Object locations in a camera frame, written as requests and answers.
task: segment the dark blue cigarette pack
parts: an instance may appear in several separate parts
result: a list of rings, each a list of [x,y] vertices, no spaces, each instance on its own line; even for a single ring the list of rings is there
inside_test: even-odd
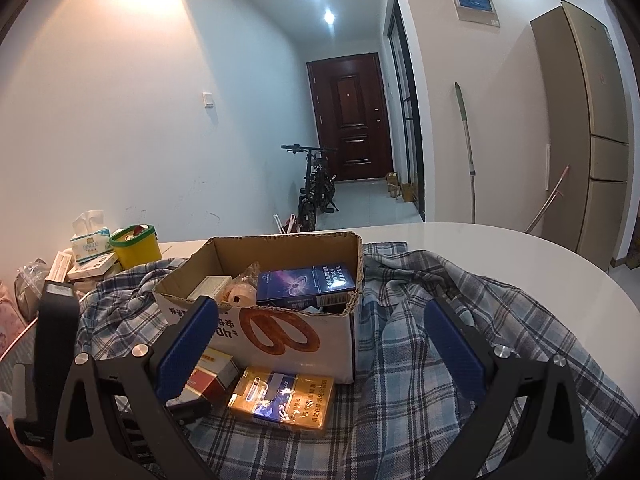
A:
[[[344,264],[268,270],[258,277],[256,304],[292,310],[327,308],[347,303],[349,293],[355,289]]]

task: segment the tissue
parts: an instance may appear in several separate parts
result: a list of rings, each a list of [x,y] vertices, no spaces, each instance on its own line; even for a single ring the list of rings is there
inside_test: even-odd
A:
[[[104,226],[104,211],[85,211],[73,222],[74,237],[71,250],[78,264],[83,264],[104,253],[113,251],[109,238],[111,234]]]

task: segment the wooden front door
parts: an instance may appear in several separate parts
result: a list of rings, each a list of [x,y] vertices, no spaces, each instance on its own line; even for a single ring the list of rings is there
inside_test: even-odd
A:
[[[393,171],[391,138],[378,54],[307,63],[318,138],[338,180]]]

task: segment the white table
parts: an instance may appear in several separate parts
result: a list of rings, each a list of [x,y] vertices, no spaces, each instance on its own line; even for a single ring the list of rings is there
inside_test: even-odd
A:
[[[640,411],[640,312],[600,269],[541,238],[471,224],[400,224],[349,229],[363,243],[407,242],[469,272],[511,283],[534,297],[580,340]],[[188,258],[204,240],[161,244]]]

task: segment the pink bag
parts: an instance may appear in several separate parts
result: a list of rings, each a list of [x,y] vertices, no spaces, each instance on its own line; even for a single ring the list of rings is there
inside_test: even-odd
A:
[[[0,356],[22,333],[26,324],[17,313],[14,298],[0,282]]]

